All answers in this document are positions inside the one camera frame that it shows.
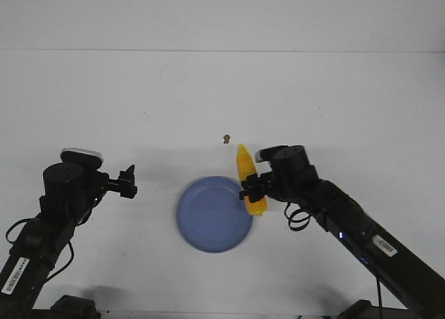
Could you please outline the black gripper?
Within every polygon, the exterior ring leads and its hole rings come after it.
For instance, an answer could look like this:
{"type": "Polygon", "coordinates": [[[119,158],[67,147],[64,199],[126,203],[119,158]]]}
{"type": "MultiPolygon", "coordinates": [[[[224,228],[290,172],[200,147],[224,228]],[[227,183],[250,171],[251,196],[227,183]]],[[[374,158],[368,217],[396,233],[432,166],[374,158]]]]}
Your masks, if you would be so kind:
{"type": "Polygon", "coordinates": [[[240,200],[248,198],[250,202],[258,202],[271,191],[273,182],[273,173],[266,172],[258,175],[257,173],[247,176],[246,180],[241,181],[242,190],[238,196],[240,200]]]}
{"type": "Polygon", "coordinates": [[[109,179],[105,183],[104,190],[119,193],[124,198],[134,198],[138,192],[134,171],[135,165],[130,165],[125,171],[120,171],[117,179],[109,179]]]}

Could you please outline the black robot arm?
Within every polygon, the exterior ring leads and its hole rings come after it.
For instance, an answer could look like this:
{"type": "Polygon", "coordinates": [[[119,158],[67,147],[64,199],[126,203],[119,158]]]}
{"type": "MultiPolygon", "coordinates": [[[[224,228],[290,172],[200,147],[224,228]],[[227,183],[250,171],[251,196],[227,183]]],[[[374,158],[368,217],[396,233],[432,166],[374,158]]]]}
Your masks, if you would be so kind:
{"type": "Polygon", "coordinates": [[[301,231],[315,219],[406,307],[407,317],[444,317],[444,278],[353,198],[321,179],[302,145],[279,145],[252,155],[239,144],[236,165],[239,198],[250,215],[263,215],[268,198],[298,205],[287,217],[291,230],[301,231]]]}
{"type": "Polygon", "coordinates": [[[34,309],[43,286],[59,271],[60,253],[72,247],[74,230],[85,223],[108,191],[132,199],[137,187],[133,165],[117,179],[88,165],[62,162],[42,174],[44,195],[40,212],[21,221],[22,230],[1,271],[2,318],[101,318],[95,302],[83,297],[62,296],[49,309],[34,309]]]}

